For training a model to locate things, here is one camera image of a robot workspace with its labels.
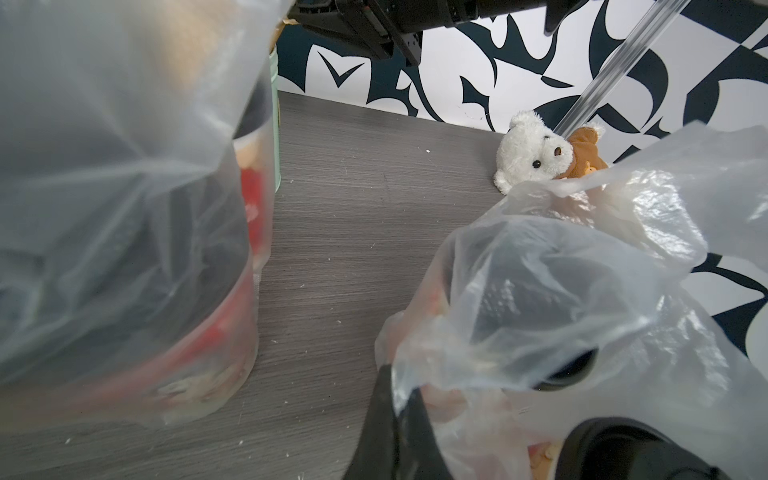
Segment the red milk tea cup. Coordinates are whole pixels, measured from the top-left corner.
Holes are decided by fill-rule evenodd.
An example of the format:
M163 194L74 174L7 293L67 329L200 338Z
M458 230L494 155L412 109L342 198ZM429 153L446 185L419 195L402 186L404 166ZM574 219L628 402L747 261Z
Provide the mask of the red milk tea cup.
M102 422L166 427L220 409L256 361L260 274L247 266L183 336L102 330L23 360L1 380L2 432Z
M593 372L601 349L583 336L606 297L599 254L508 235L451 238L433 265L439 306L419 385L558 391Z
M271 254L275 194L274 122L262 125L233 140L240 168L248 237L255 271L261 270Z

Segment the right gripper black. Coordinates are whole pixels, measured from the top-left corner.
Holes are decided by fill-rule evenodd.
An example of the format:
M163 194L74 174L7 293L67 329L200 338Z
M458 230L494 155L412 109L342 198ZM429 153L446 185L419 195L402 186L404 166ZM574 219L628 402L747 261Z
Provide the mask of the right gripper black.
M304 0L293 4L287 19L358 55L386 60L400 53L408 66L417 66L426 30L543 7L543 33L550 36L583 5L578 0Z

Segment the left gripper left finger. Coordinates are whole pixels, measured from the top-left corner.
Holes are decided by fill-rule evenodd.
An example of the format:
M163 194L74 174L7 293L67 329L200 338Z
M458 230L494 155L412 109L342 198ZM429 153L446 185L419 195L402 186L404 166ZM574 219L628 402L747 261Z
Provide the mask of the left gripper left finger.
M398 421L393 407L391 366L375 381L364 424L344 480L392 480L398 464Z

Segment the cream milk tea cup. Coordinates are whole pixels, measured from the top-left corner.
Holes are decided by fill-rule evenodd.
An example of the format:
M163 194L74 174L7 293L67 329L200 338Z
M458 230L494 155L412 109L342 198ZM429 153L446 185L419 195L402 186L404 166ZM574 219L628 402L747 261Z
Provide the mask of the cream milk tea cup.
M652 427L629 418L586 420L565 438L555 480L727 480L707 463Z

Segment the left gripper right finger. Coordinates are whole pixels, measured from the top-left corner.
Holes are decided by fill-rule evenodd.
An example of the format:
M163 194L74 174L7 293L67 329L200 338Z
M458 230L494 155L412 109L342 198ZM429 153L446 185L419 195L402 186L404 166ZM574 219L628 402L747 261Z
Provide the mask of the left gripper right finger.
M412 391L398 415L398 478L453 479L436 442L419 388Z

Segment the clear plastic bag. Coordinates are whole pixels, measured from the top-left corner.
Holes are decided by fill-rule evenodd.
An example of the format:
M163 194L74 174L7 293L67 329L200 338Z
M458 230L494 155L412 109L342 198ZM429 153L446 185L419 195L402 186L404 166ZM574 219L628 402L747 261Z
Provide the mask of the clear plastic bag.
M194 328L252 266L233 140L286 1L1 5L1 380Z
M767 131L694 123L617 165L523 183L436 251L376 357L419 391L457 479L525 479L584 420L649 425L734 479L767 475L767 381L683 286L767 265Z

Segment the red milk tea cup back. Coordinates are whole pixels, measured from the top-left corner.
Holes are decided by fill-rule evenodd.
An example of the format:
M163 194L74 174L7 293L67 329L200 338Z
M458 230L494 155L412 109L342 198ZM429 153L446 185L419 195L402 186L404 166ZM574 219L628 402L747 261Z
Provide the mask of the red milk tea cup back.
M433 265L439 306L419 385L558 391L593 372L601 349L583 336L606 297L599 254L508 235L451 238Z

